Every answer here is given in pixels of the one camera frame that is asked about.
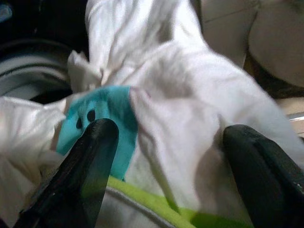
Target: green stripe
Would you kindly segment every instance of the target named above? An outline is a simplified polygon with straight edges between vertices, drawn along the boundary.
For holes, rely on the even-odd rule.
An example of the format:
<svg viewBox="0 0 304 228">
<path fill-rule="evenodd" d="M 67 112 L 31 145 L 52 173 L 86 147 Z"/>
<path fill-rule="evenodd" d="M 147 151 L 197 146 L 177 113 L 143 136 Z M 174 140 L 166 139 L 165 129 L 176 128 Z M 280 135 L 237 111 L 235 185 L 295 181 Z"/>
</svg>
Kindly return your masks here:
<svg viewBox="0 0 304 228">
<path fill-rule="evenodd" d="M 149 194 L 128 183 L 110 177 L 108 186 L 124 193 L 139 204 L 151 209 L 158 216 L 170 222 L 177 228 L 252 228 L 241 222 L 229 220 L 220 216 L 197 213 L 186 208 L 174 211 L 166 198 Z"/>
</svg>

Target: laundry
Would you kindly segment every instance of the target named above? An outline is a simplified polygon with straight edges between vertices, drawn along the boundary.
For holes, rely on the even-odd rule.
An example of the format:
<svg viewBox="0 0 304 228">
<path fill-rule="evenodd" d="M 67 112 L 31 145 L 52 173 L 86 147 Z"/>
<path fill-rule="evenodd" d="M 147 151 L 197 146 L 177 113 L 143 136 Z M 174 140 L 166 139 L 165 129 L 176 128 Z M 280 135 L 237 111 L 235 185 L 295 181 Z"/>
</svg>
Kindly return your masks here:
<svg viewBox="0 0 304 228">
<path fill-rule="evenodd" d="M 102 117 L 118 125 L 120 148 L 96 227 L 153 219 L 149 227 L 249 227 L 221 148 L 232 124 L 253 127 L 304 169 L 289 121 L 245 71 L 208 47 L 189 1 L 89 0 L 85 21 L 89 60 L 69 57 L 73 95 L 45 106 L 0 98 L 0 217 L 9 226 L 42 167 L 58 166 Z"/>
</svg>

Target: black dot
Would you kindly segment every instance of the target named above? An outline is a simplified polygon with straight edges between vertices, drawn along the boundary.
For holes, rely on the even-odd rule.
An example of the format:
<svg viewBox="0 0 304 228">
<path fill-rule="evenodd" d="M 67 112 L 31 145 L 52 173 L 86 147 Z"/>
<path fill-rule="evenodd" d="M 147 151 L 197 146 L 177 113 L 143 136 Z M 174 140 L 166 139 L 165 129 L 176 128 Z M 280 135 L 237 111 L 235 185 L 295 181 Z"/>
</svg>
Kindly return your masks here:
<svg viewBox="0 0 304 228">
<path fill-rule="evenodd" d="M 86 117 L 87 117 L 87 120 L 88 120 L 89 122 L 94 121 L 94 120 L 95 120 L 95 110 L 94 110 L 94 109 L 90 110 L 90 111 L 87 113 Z"/>
<path fill-rule="evenodd" d="M 81 128 L 82 128 L 82 121 L 81 121 L 80 118 L 77 120 L 76 128 L 77 128 L 77 129 L 81 129 Z"/>
</svg>

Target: teal patch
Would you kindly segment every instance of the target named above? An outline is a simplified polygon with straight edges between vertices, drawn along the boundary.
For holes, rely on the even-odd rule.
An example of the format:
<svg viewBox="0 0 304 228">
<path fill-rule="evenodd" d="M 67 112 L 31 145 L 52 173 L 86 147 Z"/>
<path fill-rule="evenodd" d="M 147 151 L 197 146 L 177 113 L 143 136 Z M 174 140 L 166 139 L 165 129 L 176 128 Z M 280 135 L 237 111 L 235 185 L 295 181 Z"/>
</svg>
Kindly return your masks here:
<svg viewBox="0 0 304 228">
<path fill-rule="evenodd" d="M 113 120 L 119 129 L 119 141 L 111 175 L 124 178 L 133 155 L 137 121 L 129 102 L 129 87 L 100 88 L 72 102 L 59 134 L 56 151 L 65 155 L 94 119 Z"/>
</svg>

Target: white fabric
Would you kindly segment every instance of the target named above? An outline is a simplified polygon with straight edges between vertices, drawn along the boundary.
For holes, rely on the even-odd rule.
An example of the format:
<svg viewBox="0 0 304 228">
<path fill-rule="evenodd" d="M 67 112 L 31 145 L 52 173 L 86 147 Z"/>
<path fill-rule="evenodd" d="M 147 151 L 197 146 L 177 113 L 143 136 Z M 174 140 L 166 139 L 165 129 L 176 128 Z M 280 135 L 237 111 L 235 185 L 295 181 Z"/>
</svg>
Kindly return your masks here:
<svg viewBox="0 0 304 228">
<path fill-rule="evenodd" d="M 0 217 L 12 227 L 27 195 L 41 182 L 40 172 L 57 166 L 49 150 L 58 109 L 14 98 L 0 98 Z"/>
<path fill-rule="evenodd" d="M 153 211 L 107 187 L 95 228 L 174 228 Z"/>
<path fill-rule="evenodd" d="M 130 101 L 139 134 L 125 177 L 128 183 L 166 196 L 179 207 L 249 222 L 220 149 L 224 128 L 238 123 L 275 140 L 304 168 L 304 147 L 288 120 L 252 78 L 207 46 L 188 1 L 89 0 L 86 24 L 90 61 L 71 54 L 71 86 L 74 92 L 133 86 Z M 32 145 L 10 164 L 19 159 L 36 164 L 37 156 L 50 152 L 54 125 L 71 99 L 32 109 L 4 99 L 8 106 L 19 107 L 1 107 L 1 115 L 10 120 L 0 123 L 1 134 L 11 131 L 5 145 Z M 43 125 L 42 116 L 33 115 L 37 112 L 44 116 Z M 31 137 L 17 134 L 16 126 L 22 124 Z M 10 156 L 5 148 L 0 145 L 1 154 Z M 35 175 L 35 181 L 28 183 L 31 178 L 21 170 L 12 185 L 5 185 L 8 190 L 22 188 L 23 182 L 29 185 L 22 194 L 14 194 L 19 197 L 16 207 L 9 198 L 0 202 L 0 216 L 10 225 L 17 219 L 24 195 L 39 181 L 38 169 Z M 1 179 L 3 184 L 9 183 L 4 182 L 7 178 L 8 174 Z M 3 186 L 0 191 L 5 199 L 11 194 Z M 117 227 L 125 227 L 124 222 Z"/>
</svg>

